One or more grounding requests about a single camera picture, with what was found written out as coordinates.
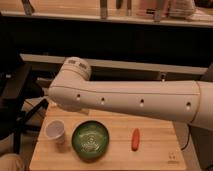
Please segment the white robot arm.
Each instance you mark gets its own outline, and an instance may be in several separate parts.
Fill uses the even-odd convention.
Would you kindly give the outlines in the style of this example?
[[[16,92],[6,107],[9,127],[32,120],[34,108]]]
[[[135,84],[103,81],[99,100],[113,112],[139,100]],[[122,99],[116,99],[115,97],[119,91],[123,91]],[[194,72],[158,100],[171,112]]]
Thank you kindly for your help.
[[[67,111],[105,110],[188,123],[213,131],[213,83],[92,81],[87,61],[66,59],[48,94]]]

